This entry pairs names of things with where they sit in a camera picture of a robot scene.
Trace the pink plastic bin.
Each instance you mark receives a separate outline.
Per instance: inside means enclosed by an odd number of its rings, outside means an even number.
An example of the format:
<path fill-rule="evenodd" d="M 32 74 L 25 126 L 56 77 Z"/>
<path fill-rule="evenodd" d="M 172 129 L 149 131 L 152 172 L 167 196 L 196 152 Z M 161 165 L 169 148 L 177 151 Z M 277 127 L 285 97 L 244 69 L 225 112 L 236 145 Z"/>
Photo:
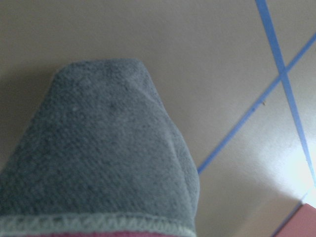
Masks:
<path fill-rule="evenodd" d="M 316 237 L 316 209 L 301 204 L 272 234 L 273 237 Z"/>

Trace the grey pink cloth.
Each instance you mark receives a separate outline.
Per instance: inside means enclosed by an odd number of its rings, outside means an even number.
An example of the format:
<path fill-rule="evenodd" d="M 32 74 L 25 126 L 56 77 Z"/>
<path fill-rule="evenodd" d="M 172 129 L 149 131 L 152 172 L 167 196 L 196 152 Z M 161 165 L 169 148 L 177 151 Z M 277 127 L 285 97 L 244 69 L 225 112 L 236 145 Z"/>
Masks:
<path fill-rule="evenodd" d="M 137 59 L 67 65 L 0 174 L 3 237 L 194 237 L 199 178 Z"/>

